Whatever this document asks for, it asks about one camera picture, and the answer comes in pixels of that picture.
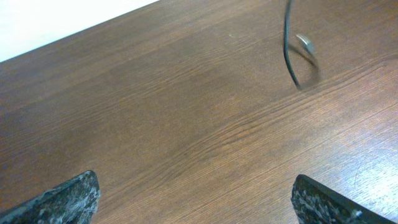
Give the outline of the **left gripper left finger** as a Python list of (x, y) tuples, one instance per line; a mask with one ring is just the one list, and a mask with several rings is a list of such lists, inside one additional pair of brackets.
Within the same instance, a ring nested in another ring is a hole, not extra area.
[(1, 213), (1, 223), (90, 223), (98, 210), (100, 186), (87, 170)]

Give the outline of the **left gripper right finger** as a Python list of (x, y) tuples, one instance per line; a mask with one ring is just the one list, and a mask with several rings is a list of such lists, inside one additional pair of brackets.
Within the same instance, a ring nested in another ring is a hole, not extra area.
[(290, 201), (300, 224), (394, 224), (303, 174), (295, 179)]

